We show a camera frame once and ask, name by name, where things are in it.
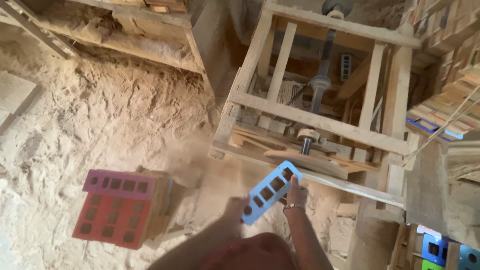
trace blue wooden block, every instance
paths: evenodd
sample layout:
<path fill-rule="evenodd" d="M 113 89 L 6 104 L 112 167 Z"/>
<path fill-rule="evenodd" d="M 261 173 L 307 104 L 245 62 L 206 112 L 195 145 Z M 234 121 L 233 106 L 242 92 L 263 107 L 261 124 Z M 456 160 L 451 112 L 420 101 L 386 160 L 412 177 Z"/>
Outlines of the blue wooden block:
<path fill-rule="evenodd" d="M 448 241 L 437 239 L 429 234 L 423 235 L 421 256 L 441 267 L 445 267 L 448 251 Z"/>
<path fill-rule="evenodd" d="M 249 193 L 250 203 L 245 207 L 241 217 L 243 222 L 253 225 L 261 215 L 285 195 L 292 187 L 290 178 L 293 174 L 296 174 L 300 181 L 301 173 L 290 161 L 284 161 L 253 188 Z"/>
<path fill-rule="evenodd" d="M 467 245 L 460 246 L 458 270 L 480 270 L 480 252 Z"/>

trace person's right hand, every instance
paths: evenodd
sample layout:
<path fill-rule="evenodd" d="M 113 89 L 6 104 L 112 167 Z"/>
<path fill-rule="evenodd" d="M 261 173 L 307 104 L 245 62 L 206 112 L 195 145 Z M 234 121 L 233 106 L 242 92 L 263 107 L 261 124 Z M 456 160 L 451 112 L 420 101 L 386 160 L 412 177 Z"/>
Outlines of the person's right hand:
<path fill-rule="evenodd" d="M 292 184 L 292 188 L 287 193 L 287 204 L 299 203 L 305 206 L 308 198 L 308 189 L 299 185 L 299 178 L 296 174 L 292 175 L 290 183 Z"/>

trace gold bracelet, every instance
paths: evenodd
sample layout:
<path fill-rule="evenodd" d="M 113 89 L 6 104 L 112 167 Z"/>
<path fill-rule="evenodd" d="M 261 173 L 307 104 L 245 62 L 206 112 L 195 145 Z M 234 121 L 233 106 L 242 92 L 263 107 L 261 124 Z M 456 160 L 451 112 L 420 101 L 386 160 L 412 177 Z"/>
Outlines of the gold bracelet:
<path fill-rule="evenodd" d="M 299 204 L 299 203 L 290 203 L 290 204 L 287 204 L 283 207 L 283 212 L 285 212 L 285 209 L 288 209 L 288 208 L 300 208 L 300 209 L 303 209 L 303 211 L 305 211 L 305 206 L 303 206 L 302 204 Z"/>

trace sawdust-covered floor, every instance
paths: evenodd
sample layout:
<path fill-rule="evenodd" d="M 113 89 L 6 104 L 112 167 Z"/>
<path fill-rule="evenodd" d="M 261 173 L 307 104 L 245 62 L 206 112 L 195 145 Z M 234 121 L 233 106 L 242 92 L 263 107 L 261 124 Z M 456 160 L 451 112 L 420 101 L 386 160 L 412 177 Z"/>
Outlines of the sawdust-covered floor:
<path fill-rule="evenodd" d="M 133 251 L 71 238 L 89 169 L 143 166 L 197 188 L 197 199 L 177 217 L 193 233 L 219 216 L 229 196 L 247 193 L 270 172 L 233 157 L 207 157 L 221 107 L 198 75 L 97 49 L 65 61 L 20 28 L 0 27 L 0 71 L 40 85 L 29 109 L 0 136 L 2 269 L 145 269 L 186 239 Z M 310 189 L 307 213 L 329 249 L 344 193 L 303 184 Z M 245 227 L 246 236 L 259 232 L 292 243 L 279 205 Z"/>

